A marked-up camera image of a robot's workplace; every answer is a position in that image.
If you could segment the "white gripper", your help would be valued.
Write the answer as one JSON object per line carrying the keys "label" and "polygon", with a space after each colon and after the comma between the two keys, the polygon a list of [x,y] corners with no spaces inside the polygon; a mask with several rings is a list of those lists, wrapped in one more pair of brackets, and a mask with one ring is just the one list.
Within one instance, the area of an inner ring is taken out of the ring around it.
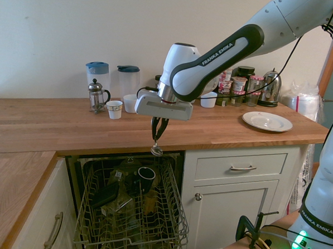
{"label": "white gripper", "polygon": [[158,140],[167,128],[168,120],[189,120],[192,115],[192,104],[185,101],[178,101],[173,104],[164,103],[156,92],[142,90],[138,93],[138,100],[135,104],[137,114],[152,116],[151,128],[152,139]]}

